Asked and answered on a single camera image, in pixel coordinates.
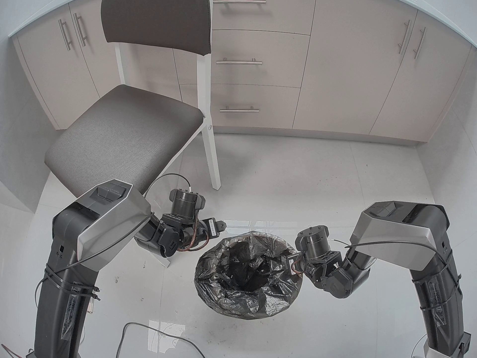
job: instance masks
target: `cabinet handle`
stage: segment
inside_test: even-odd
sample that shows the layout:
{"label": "cabinet handle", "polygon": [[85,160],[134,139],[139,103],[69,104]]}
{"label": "cabinet handle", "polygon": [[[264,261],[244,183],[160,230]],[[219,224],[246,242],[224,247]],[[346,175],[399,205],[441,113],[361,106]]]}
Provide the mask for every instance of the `cabinet handle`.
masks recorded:
{"label": "cabinet handle", "polygon": [[416,53],[416,55],[414,56],[415,60],[417,60],[417,57],[419,57],[419,53],[421,52],[422,43],[424,42],[424,37],[426,36],[426,31],[427,31],[426,27],[424,27],[424,30],[421,29],[421,32],[422,32],[421,41],[419,42],[419,46],[417,47],[417,50],[414,49]]}
{"label": "cabinet handle", "polygon": [[224,58],[223,61],[216,61],[217,65],[262,65],[263,62],[257,61],[255,58],[252,58],[252,61],[229,61],[227,58]]}
{"label": "cabinet handle", "polygon": [[404,39],[402,39],[402,44],[398,44],[399,45],[399,54],[401,54],[402,51],[404,50],[404,44],[406,44],[407,35],[409,34],[409,30],[411,29],[411,20],[408,20],[404,24],[406,24],[407,29],[406,29],[406,33],[404,34]]}
{"label": "cabinet handle", "polygon": [[214,0],[214,4],[266,4],[266,0]]}
{"label": "cabinet handle", "polygon": [[259,109],[254,109],[253,106],[250,106],[250,109],[229,109],[228,106],[225,106],[225,109],[219,110],[221,113],[259,113]]}
{"label": "cabinet handle", "polygon": [[64,30],[64,26],[66,25],[66,21],[63,22],[63,21],[61,21],[61,19],[59,19],[58,24],[60,25],[60,29],[61,29],[61,33],[63,35],[63,40],[64,40],[64,43],[66,45],[66,49],[68,49],[68,51],[70,51],[71,50],[70,45],[73,44],[73,42],[68,41],[68,37],[66,37],[66,31]]}
{"label": "cabinet handle", "polygon": [[83,36],[83,31],[81,30],[81,26],[80,26],[80,19],[81,19],[81,16],[78,16],[76,13],[74,14],[74,17],[75,17],[75,21],[76,21],[76,27],[78,28],[78,34],[80,35],[80,39],[81,39],[81,44],[83,45],[83,47],[86,46],[86,42],[84,40],[87,39],[87,36]]}

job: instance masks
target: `brown upholstered seat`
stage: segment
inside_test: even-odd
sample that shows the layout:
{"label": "brown upholstered seat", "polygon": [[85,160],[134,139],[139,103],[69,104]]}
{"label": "brown upholstered seat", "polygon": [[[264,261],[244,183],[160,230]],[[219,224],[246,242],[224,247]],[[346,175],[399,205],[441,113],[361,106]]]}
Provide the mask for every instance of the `brown upholstered seat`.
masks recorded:
{"label": "brown upholstered seat", "polygon": [[144,192],[203,119],[188,104],[120,85],[59,137],[45,163],[75,196],[110,179]]}

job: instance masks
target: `chair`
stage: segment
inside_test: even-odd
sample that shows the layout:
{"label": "chair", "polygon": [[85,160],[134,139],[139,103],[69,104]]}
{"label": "chair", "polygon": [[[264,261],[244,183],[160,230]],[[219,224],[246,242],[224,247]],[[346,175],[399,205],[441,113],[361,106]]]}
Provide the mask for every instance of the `chair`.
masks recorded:
{"label": "chair", "polygon": [[[210,116],[212,1],[102,0],[104,36],[116,43],[121,85],[82,114],[45,155],[46,165],[76,197],[110,179],[144,193],[200,132],[212,187],[220,188]],[[196,53],[199,108],[126,85],[119,43]]]}

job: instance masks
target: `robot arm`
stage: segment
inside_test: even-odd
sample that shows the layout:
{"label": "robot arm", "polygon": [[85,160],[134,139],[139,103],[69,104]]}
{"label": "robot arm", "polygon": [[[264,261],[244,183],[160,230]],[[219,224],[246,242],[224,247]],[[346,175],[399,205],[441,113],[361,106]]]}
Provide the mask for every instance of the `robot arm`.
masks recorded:
{"label": "robot arm", "polygon": [[367,280],[376,258],[408,268],[426,325],[426,357],[462,357],[470,334],[464,332],[448,227],[442,206],[378,202],[361,213],[344,259],[330,250],[328,228],[320,225],[298,234],[295,244],[301,252],[289,257],[290,268],[337,298],[348,297]]}
{"label": "robot arm", "polygon": [[35,350],[29,358],[78,358],[90,297],[98,299],[98,272],[126,244],[163,257],[219,236],[224,222],[200,221],[203,196],[174,189],[172,213],[158,219],[131,184],[111,180],[80,196],[52,222],[53,243],[38,303]]}

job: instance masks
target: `black plastic liner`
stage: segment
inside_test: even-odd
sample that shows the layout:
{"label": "black plastic liner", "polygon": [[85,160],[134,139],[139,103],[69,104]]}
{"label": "black plastic liner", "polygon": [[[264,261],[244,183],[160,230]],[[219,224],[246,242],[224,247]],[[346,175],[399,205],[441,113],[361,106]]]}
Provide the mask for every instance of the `black plastic liner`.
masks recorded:
{"label": "black plastic liner", "polygon": [[295,249],[278,236],[248,232],[222,240],[202,255],[194,283],[217,313],[241,319],[276,315],[289,308],[302,278],[290,274],[286,256]]}

